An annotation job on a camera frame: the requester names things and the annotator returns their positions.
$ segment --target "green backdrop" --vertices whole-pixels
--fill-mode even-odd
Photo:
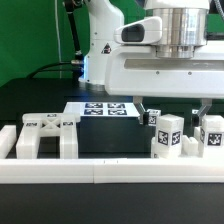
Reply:
[[[119,7],[125,22],[143,18],[144,12],[134,0],[111,0]],[[62,44],[62,59],[73,58],[73,45],[67,15],[58,0],[59,28]],[[75,12],[81,48],[89,49],[89,24],[86,7]],[[54,0],[7,0],[0,7],[0,86],[13,78],[25,77],[36,68],[58,62],[58,45],[55,25]],[[218,15],[210,15],[208,29],[224,32],[224,23]],[[59,77],[59,74],[47,74]]]

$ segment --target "black table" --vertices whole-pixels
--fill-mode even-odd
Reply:
[[[131,102],[132,98],[80,90],[71,79],[15,79],[0,88],[0,128],[16,124],[19,134],[24,113],[61,113],[68,101]],[[146,99],[145,105],[188,116],[198,101]],[[224,111],[221,103],[214,108]],[[136,119],[82,118],[80,157],[149,157],[153,131]],[[46,141],[53,149],[45,153],[44,140],[39,158],[57,158],[57,139]],[[9,158],[14,156],[15,149]],[[0,199],[4,224],[220,224],[224,220],[223,184],[2,184]]]

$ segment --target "cable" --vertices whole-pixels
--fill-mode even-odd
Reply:
[[[219,12],[219,15],[221,16],[222,20],[224,21],[224,12],[223,12],[222,5],[221,5],[220,1],[214,0],[214,2],[216,5],[216,8],[217,8],[217,11]]]
[[[82,54],[80,43],[79,43],[78,32],[77,32],[77,27],[76,27],[73,12],[76,8],[81,7],[81,5],[82,5],[81,3],[82,3],[82,1],[64,0],[64,7],[65,7],[65,10],[68,15],[70,29],[72,32],[73,45],[74,45],[74,49],[75,49],[75,58],[78,60],[83,60],[83,54]]]
[[[65,62],[58,62],[58,63],[53,63],[53,64],[42,66],[42,67],[38,68],[37,70],[35,70],[34,72],[27,75],[26,78],[27,79],[32,79],[38,72],[41,72],[41,71],[43,71],[47,68],[52,68],[52,67],[56,67],[56,66],[60,66],[60,65],[71,65],[71,62],[70,61],[65,61]]]
[[[61,53],[61,38],[60,38],[60,29],[59,29],[59,19],[58,19],[58,1],[55,0],[55,24],[56,24],[56,33],[57,33],[57,42],[58,42],[58,58],[59,61],[62,61]]]

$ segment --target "black cable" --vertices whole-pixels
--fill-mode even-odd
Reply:
[[[75,18],[74,18],[74,10],[81,7],[81,2],[79,2],[78,6],[75,6],[72,0],[64,0],[64,7],[66,9],[69,24],[72,32],[72,39],[73,39],[73,45],[75,49],[75,57],[78,60],[83,60],[83,54],[81,51],[79,38],[78,38],[78,32],[76,28]]]
[[[47,68],[52,68],[52,67],[56,67],[56,66],[60,66],[60,65],[71,65],[70,61],[65,61],[65,62],[58,62],[58,63],[53,63],[53,64],[48,64],[45,66],[42,66],[40,68],[38,68],[37,70],[35,70],[34,72],[30,73],[29,75],[27,75],[27,79],[32,79],[38,72],[43,71],[44,69]]]
[[[72,69],[47,69],[39,72],[72,72]]]

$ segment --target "metal cylinder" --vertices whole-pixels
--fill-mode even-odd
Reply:
[[[157,46],[159,58],[192,58],[194,47],[206,45],[206,9],[154,9],[163,21],[162,38]]]

